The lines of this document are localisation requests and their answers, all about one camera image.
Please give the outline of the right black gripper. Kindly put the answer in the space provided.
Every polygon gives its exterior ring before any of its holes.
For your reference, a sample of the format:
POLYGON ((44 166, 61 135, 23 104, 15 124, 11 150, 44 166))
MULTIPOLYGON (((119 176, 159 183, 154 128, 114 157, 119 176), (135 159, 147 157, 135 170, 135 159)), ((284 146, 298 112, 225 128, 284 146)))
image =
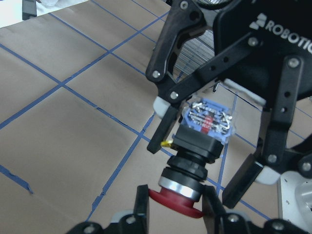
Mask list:
POLYGON ((218 10, 215 57, 195 70, 195 89, 230 80, 273 102, 277 89, 301 100, 312 94, 312 3, 309 0, 199 2, 218 10))

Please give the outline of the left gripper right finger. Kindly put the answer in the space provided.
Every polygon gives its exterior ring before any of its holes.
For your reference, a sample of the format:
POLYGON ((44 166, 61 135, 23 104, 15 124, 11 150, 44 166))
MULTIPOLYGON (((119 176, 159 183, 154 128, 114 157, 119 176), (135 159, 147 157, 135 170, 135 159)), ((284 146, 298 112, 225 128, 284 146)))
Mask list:
POLYGON ((265 222, 258 227, 240 211, 226 210, 213 186, 204 186, 202 212, 208 234, 306 234, 307 231, 280 218, 265 222))

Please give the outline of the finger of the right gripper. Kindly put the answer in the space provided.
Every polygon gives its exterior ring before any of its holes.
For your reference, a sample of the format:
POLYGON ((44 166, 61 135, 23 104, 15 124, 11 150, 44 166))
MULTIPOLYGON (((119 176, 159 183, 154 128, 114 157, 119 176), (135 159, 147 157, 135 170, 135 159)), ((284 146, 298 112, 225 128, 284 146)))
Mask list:
POLYGON ((153 154, 160 150, 161 142, 170 133, 182 102, 235 67, 261 45, 260 38, 248 32, 182 81, 174 81, 171 66, 175 64, 183 43, 202 35, 207 28, 204 14, 194 1, 173 2, 145 72, 147 79, 156 85, 158 97, 165 102, 161 123, 147 146, 153 154))
POLYGON ((286 147, 296 102, 302 99, 300 86, 308 85, 304 81, 304 68, 305 60, 302 57, 284 57, 279 68, 277 87, 268 96, 261 115, 256 151, 247 157, 223 192, 222 203, 226 207, 234 208, 260 176, 268 181, 271 175, 267 168, 278 176, 287 171, 296 171, 305 178, 312 177, 312 138, 309 136, 294 147, 286 147))

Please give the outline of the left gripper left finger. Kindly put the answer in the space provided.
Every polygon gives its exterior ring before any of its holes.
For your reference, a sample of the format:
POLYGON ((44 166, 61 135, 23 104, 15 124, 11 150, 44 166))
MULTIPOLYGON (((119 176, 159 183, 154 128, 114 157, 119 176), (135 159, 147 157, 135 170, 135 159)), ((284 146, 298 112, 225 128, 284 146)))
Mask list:
POLYGON ((117 212, 107 227, 91 221, 81 222, 69 234, 147 234, 149 232, 149 188, 139 185, 134 208, 117 212))

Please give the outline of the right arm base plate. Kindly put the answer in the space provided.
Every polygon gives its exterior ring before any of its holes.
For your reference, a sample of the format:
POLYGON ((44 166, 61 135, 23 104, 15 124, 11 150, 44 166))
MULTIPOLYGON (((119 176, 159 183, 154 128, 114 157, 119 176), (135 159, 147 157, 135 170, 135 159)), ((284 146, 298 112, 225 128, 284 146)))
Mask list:
POLYGON ((279 217, 309 229, 312 225, 312 180, 288 171, 278 181, 279 217))

